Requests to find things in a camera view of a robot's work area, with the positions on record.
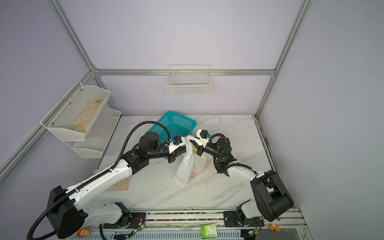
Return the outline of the white plastic bag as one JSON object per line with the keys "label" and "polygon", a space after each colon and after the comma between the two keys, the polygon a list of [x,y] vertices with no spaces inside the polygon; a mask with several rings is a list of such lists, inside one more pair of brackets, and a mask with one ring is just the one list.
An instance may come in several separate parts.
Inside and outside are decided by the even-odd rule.
{"label": "white plastic bag", "polygon": [[191,141],[195,141],[198,147],[202,147],[203,143],[200,139],[188,135],[181,137],[181,140],[181,144],[172,146],[174,148],[173,154],[183,158],[174,175],[174,180],[180,185],[186,185],[190,179],[197,177],[208,167],[213,157],[207,153],[198,155],[197,147]]}

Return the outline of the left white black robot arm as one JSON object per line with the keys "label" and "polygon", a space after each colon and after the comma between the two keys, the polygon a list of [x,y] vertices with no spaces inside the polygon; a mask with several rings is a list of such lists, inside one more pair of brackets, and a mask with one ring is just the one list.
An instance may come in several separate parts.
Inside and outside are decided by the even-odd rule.
{"label": "left white black robot arm", "polygon": [[186,152],[186,139],[175,136],[161,143],[155,132],[145,133],[130,151],[118,157],[111,166],[87,180],[63,189],[61,186],[50,192],[47,218],[59,239],[68,238],[79,230],[95,225],[114,225],[125,228],[133,220],[131,212],[122,202],[109,206],[90,207],[89,203],[118,182],[125,180],[149,165],[151,159],[167,158],[172,163]]}

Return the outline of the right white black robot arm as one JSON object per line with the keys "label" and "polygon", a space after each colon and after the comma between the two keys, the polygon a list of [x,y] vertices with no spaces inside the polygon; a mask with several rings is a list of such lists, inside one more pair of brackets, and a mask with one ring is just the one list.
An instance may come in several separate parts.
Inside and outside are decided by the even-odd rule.
{"label": "right white black robot arm", "polygon": [[250,185],[254,195],[254,207],[257,217],[263,217],[269,222],[279,221],[280,216],[294,207],[294,200],[286,189],[279,174],[273,170],[260,172],[240,163],[232,155],[230,140],[222,134],[215,134],[216,142],[211,139],[190,140],[196,148],[197,155],[206,153],[213,157],[217,174],[235,178]]}

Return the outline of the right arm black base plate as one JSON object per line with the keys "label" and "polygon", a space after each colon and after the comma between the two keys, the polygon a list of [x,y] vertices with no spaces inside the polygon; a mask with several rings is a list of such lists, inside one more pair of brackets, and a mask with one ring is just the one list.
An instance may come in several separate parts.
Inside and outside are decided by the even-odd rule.
{"label": "right arm black base plate", "polygon": [[264,227],[262,217],[248,218],[240,211],[224,211],[225,227]]}

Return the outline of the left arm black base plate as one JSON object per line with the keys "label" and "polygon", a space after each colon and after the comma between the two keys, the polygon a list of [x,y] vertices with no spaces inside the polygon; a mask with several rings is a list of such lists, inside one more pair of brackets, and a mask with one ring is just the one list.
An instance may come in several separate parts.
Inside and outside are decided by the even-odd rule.
{"label": "left arm black base plate", "polygon": [[131,212],[130,215],[123,215],[115,224],[103,224],[103,229],[135,229],[140,223],[146,220],[145,212]]}

